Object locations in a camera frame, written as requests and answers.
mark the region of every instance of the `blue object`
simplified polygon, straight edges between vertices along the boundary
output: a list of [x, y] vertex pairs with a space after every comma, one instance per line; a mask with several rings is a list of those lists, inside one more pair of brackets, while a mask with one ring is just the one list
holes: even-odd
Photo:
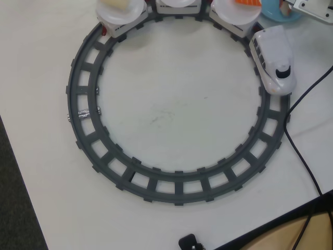
[[284, 16], [280, 11], [279, 0], [261, 0], [262, 14], [276, 22], [293, 22], [301, 17], [301, 14], [292, 11], [289, 17]]

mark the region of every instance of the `white train car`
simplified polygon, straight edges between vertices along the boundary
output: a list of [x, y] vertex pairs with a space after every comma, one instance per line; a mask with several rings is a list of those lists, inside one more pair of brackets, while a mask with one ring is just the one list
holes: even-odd
[[265, 89], [271, 95], [288, 95], [296, 87], [293, 55], [283, 26], [257, 32], [250, 49]]

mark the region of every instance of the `black object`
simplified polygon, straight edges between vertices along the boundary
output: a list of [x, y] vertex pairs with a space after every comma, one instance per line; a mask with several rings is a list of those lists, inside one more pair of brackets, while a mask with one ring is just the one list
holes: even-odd
[[[297, 155], [299, 156], [299, 158], [301, 159], [301, 161], [303, 162], [306, 170], [308, 171], [314, 185], [316, 186], [317, 188], [317, 191], [318, 191], [318, 194], [320, 195], [320, 197], [323, 196], [323, 193], [318, 185], [318, 182], [316, 180], [316, 178], [314, 177], [311, 169], [309, 168], [308, 164], [306, 163], [306, 161], [304, 160], [303, 156], [301, 155], [301, 153], [298, 151], [296, 145], [294, 144], [293, 140], [291, 139], [289, 133], [288, 133], [288, 130], [287, 130], [287, 120], [288, 120], [288, 117], [290, 116], [291, 112], [300, 104], [300, 102], [307, 96], [307, 94], [310, 93], [310, 91], [312, 91], [319, 83], [321, 83], [321, 81], [323, 81], [329, 74], [331, 74], [333, 71], [333, 66], [323, 75], [321, 76], [314, 84], [312, 84], [308, 89], [307, 91], [305, 91], [302, 96], [295, 102], [295, 104], [291, 107], [291, 109], [287, 112], [286, 114], [286, 117], [284, 119], [284, 131], [286, 133], [286, 136], [291, 144], [291, 146], [293, 147], [293, 149], [295, 150], [295, 152], [297, 153]], [[333, 248], [333, 216], [332, 216], [332, 212], [330, 209], [327, 210], [327, 213], [328, 213], [328, 216], [329, 216], [329, 219], [330, 219], [330, 222], [331, 222], [331, 229], [332, 229], [332, 248]], [[306, 220], [306, 223], [304, 224], [304, 227], [299, 235], [299, 237], [297, 238], [292, 250], [295, 250], [298, 246], [298, 243], [300, 242], [302, 236], [303, 236], [303, 233], [305, 232], [309, 222], [310, 222], [310, 219], [312, 217], [312, 214], [313, 213], [309, 213], [309, 216], [308, 216], [308, 219]]]
[[1, 117], [0, 249], [48, 249]]
[[181, 238], [178, 242], [181, 250], [204, 250], [204, 246], [200, 243], [197, 243], [197, 239], [194, 234], [189, 234]]
[[[195, 15], [162, 15], [155, 11], [150, 13], [148, 18], [140, 23], [138, 26], [142, 27], [143, 24], [149, 21], [162, 21], [165, 17], [193, 17], [195, 20], [206, 20], [214, 24], [215, 27], [220, 27], [219, 24], [215, 23], [204, 11]], [[114, 144], [109, 137], [107, 129], [103, 126], [100, 115], [98, 114], [97, 103], [96, 103], [96, 89], [98, 77], [103, 72], [103, 63], [105, 59], [110, 56], [113, 52], [113, 47], [118, 42], [123, 41], [125, 35], [118, 38], [110, 38], [105, 44], [101, 44], [98, 39], [102, 33], [102, 24], [98, 24], [91, 33], [85, 38], [81, 48], [76, 55], [76, 58], [72, 63], [72, 70], [69, 78], [69, 85], [67, 86], [66, 93], [68, 95], [68, 108], [69, 108], [69, 120], [72, 124], [75, 136], [77, 138], [77, 145], [84, 151], [89, 160], [93, 164], [93, 168], [105, 175], [109, 180], [116, 184], [116, 187], [120, 190], [127, 190], [133, 194], [143, 197], [145, 201], [160, 201], [166, 203], [174, 203], [175, 205], [183, 205], [184, 203], [213, 201], [215, 197], [226, 194], [231, 191], [237, 191], [242, 188], [242, 185], [250, 180], [257, 173], [261, 173], [265, 169], [265, 164], [268, 162], [270, 157], [274, 154], [275, 150], [280, 147], [281, 138], [283, 136], [283, 118], [287, 113], [290, 106], [290, 96], [283, 96], [280, 99], [280, 111], [270, 110], [270, 98], [271, 96], [264, 90], [261, 82], [260, 95], [261, 95], [261, 106], [258, 108], [257, 116], [258, 120], [254, 127], [249, 131], [248, 139], [240, 144], [235, 153], [227, 159], [221, 159], [216, 165], [208, 168], [200, 168], [197, 171], [184, 173], [179, 170], [176, 172], [164, 172], [158, 168], [149, 168], [144, 166], [140, 160], [135, 158], [129, 158], [123, 153], [122, 148], [118, 144]], [[257, 24], [254, 27], [255, 30], [260, 30], [261, 27]], [[249, 39], [240, 38], [234, 34], [230, 36], [240, 42], [245, 47], [245, 52], [249, 51]], [[93, 64], [85, 62], [87, 55], [92, 48], [97, 48], [99, 54]], [[89, 83], [87, 87], [87, 99], [89, 106], [89, 113], [92, 123], [95, 128], [95, 132], [90, 135], [85, 135], [82, 129], [81, 121], [78, 117], [78, 84], [81, 70], [90, 72]], [[270, 136], [263, 132], [267, 119], [274, 119], [277, 121], [277, 127], [273, 136]], [[101, 140], [108, 152], [99, 158], [96, 153], [92, 150], [91, 144]], [[261, 140], [267, 143], [267, 148], [259, 158], [256, 158], [250, 153], [250, 150], [255, 143]], [[123, 163], [127, 169], [122, 176], [112, 171], [108, 164], [117, 159]], [[232, 170], [232, 166], [237, 164], [240, 160], [245, 159], [249, 164], [250, 168], [239, 176]], [[219, 174], [225, 173], [229, 182], [221, 186], [211, 188], [209, 178]], [[131, 183], [133, 176], [136, 173], [140, 173], [149, 178], [147, 188], [140, 187]], [[185, 194], [183, 190], [184, 182], [200, 180], [202, 185], [202, 192]], [[174, 194], [161, 193], [156, 191], [158, 181], [169, 181], [175, 184]]]

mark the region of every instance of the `circular train track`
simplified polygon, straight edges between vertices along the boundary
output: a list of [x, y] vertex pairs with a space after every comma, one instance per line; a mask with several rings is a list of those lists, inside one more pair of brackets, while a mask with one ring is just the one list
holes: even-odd
[[[204, 11], [201, 11], [196, 15], [163, 15], [158, 14], [154, 6], [152, 6], [152, 9], [153, 11], [149, 13], [148, 18], [136, 26], [136, 29], [142, 28], [143, 25], [148, 22], [162, 21], [165, 17], [175, 17], [177, 19], [182, 19], [183, 17], [193, 17], [196, 21], [208, 21], [211, 22], [217, 29], [223, 29], [222, 26], [215, 23]], [[112, 55], [112, 49], [115, 44], [121, 43], [127, 38], [127, 36], [124, 34], [118, 38], [111, 37], [105, 44], [103, 44], [98, 41], [101, 37], [102, 29], [102, 24], [98, 24], [84, 39], [82, 46], [72, 62], [69, 84], [66, 89], [69, 109], [68, 119], [72, 124], [77, 138], [76, 143], [79, 149], [83, 150], [83, 152], [87, 155], [93, 164], [93, 168], [97, 172], [102, 173], [110, 181], [115, 183], [116, 187], [120, 190], [129, 191], [142, 197], [145, 201], [159, 201], [174, 203], [175, 205], [183, 205], [184, 203], [199, 201], [210, 202], [213, 201], [215, 197], [220, 195], [231, 191], [238, 191], [242, 188], [242, 185], [245, 182], [265, 169], [265, 164], [281, 145], [280, 141], [284, 134], [283, 120], [290, 107], [290, 96], [283, 96], [280, 98], [280, 111], [270, 110], [271, 96], [265, 91], [256, 68], [254, 69], [254, 72], [258, 76], [258, 82], [260, 83], [259, 95], [261, 97], [261, 105], [258, 107], [257, 112], [258, 119], [255, 126], [250, 129], [247, 140], [243, 144], [240, 144], [235, 149], [235, 152], [228, 158], [221, 159], [212, 167], [199, 168], [197, 171], [165, 172], [158, 168], [146, 167], [139, 159], [134, 157], [130, 158], [124, 154], [122, 148], [111, 140], [107, 128], [102, 124], [100, 119], [101, 110], [97, 107], [96, 99], [98, 95], [98, 77], [103, 73], [103, 63]], [[260, 26], [256, 25], [254, 29], [260, 29]], [[230, 33], [230, 36], [235, 40], [235, 42], [240, 42], [244, 46], [244, 51], [247, 56], [251, 57], [249, 39], [241, 39], [232, 33]], [[95, 62], [90, 64], [85, 60], [92, 49], [98, 50], [99, 53]], [[82, 70], [90, 73], [88, 86], [79, 86], [79, 78]], [[87, 95], [88, 110], [78, 109], [79, 95]], [[93, 133], [85, 135], [81, 123], [82, 118], [91, 119], [95, 128]], [[263, 132], [268, 118], [277, 121], [277, 126], [272, 136]], [[103, 157], [98, 157], [92, 149], [92, 144], [98, 140], [101, 140], [103, 145], [108, 150]], [[258, 140], [265, 142], [267, 147], [264, 152], [256, 158], [250, 150]], [[126, 170], [122, 176], [118, 175], [108, 167], [108, 164], [114, 159], [119, 160], [126, 166]], [[250, 167], [239, 176], [236, 176], [232, 170], [232, 166], [236, 165], [243, 159], [249, 163]], [[142, 174], [149, 178], [147, 188], [138, 186], [131, 182], [136, 173]], [[228, 182], [212, 188], [209, 178], [220, 173], [225, 174]], [[173, 182], [175, 187], [174, 193], [162, 193], [156, 191], [159, 181]], [[184, 193], [184, 183], [191, 181], [200, 181], [202, 191], [188, 194]]]

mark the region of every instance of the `toy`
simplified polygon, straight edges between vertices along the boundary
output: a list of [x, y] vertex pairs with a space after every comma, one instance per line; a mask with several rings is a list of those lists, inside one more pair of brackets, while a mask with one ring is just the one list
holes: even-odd
[[240, 38], [251, 30], [261, 13], [260, 6], [237, 4], [235, 0], [214, 0], [209, 16]]
[[271, 95], [288, 95], [296, 87], [293, 55], [283, 26], [257, 32], [250, 49], [264, 86]]
[[[147, 22], [162, 21], [164, 17], [174, 16], [176, 18], [182, 17], [182, 15], [164, 15], [156, 12], [156, 6], [153, 5], [155, 1], [152, 1], [152, 12], [149, 13], [148, 18], [139, 23], [135, 28], [142, 28]], [[206, 12], [200, 12], [198, 14], [187, 14], [187, 17], [192, 17], [193, 21], [208, 21], [212, 22], [214, 27], [222, 29], [223, 27], [214, 22]], [[261, 30], [262, 27], [256, 24], [253, 30]], [[274, 152], [279, 149], [281, 145], [281, 138], [283, 136], [283, 121], [286, 113], [289, 109], [290, 96], [280, 97], [280, 109], [279, 111], [270, 110], [271, 96], [264, 90], [263, 84], [258, 83], [259, 92], [261, 96], [260, 107], [258, 107], [258, 120], [256, 124], [249, 130], [249, 137], [245, 142], [242, 142], [235, 152], [223, 158], [215, 163], [214, 166], [201, 167], [191, 172], [183, 172], [181, 169], [176, 172], [163, 171], [157, 167], [147, 167], [139, 159], [134, 157], [130, 158], [125, 154], [121, 145], [116, 144], [109, 136], [108, 129], [102, 124], [100, 116], [103, 115], [103, 111], [98, 109], [97, 105], [97, 88], [99, 75], [103, 73], [104, 61], [112, 55], [114, 46], [118, 42], [122, 42], [126, 39], [126, 32], [117, 38], [111, 37], [105, 44], [99, 41], [103, 30], [102, 24], [99, 24], [84, 40], [77, 56], [72, 62], [72, 70], [69, 79], [69, 85], [66, 89], [68, 96], [69, 107], [69, 121], [72, 124], [75, 136], [77, 138], [77, 145], [79, 149], [88, 156], [89, 160], [93, 164], [93, 168], [96, 172], [102, 173], [109, 180], [116, 184], [116, 187], [120, 190], [129, 191], [135, 195], [142, 197], [147, 202], [160, 201], [167, 203], [174, 203], [175, 205], [183, 205], [184, 203], [198, 202], [198, 201], [213, 201], [215, 197], [226, 194], [231, 191], [238, 191], [242, 188], [242, 185], [254, 177], [257, 173], [261, 173], [265, 169], [265, 164], [268, 162]], [[250, 40], [240, 38], [231, 32], [223, 32], [225, 35], [230, 35], [235, 41], [241, 43], [244, 46], [245, 53], [248, 57], [251, 57], [249, 42]], [[93, 49], [97, 49], [99, 54], [96, 57], [93, 64], [86, 62], [86, 57]], [[81, 71], [89, 72], [89, 85], [79, 86], [79, 78]], [[85, 110], [84, 114], [87, 119], [91, 119], [95, 131], [91, 134], [84, 134], [82, 123], [79, 115], [82, 114], [82, 110], [79, 110], [78, 95], [86, 95], [88, 99], [88, 112]], [[263, 129], [268, 120], [274, 119], [277, 122], [275, 132], [272, 135], [266, 134]], [[101, 140], [108, 150], [103, 157], [99, 157], [93, 150], [91, 145]], [[252, 148], [256, 142], [260, 140], [267, 144], [267, 147], [260, 156], [254, 156], [251, 153]], [[114, 159], [118, 159], [126, 167], [126, 170], [122, 175], [118, 175], [112, 171], [108, 164]], [[249, 168], [236, 175], [232, 167], [239, 161], [245, 160], [249, 164]], [[147, 187], [141, 187], [132, 183], [132, 179], [136, 174], [142, 174], [149, 178]], [[224, 173], [228, 179], [227, 183], [220, 186], [213, 187], [210, 183], [210, 178]], [[163, 193], [157, 190], [158, 183], [160, 181], [166, 181], [174, 184], [174, 192]], [[202, 191], [196, 193], [184, 192], [184, 186], [187, 182], [200, 181]]]
[[117, 38], [144, 21], [148, 17], [148, 10], [144, 0], [129, 0], [126, 10], [120, 10], [98, 0], [96, 14], [107, 32]]
[[259, 0], [236, 0], [236, 2], [239, 4], [261, 6], [261, 2]]
[[201, 0], [156, 0], [160, 14], [185, 15], [200, 12]]
[[279, 7], [280, 7], [282, 15], [287, 16], [287, 17], [290, 15], [291, 9], [289, 7], [288, 2], [286, 2], [285, 0], [280, 0]]
[[126, 10], [130, 4], [130, 0], [101, 0], [103, 3], [121, 10]]

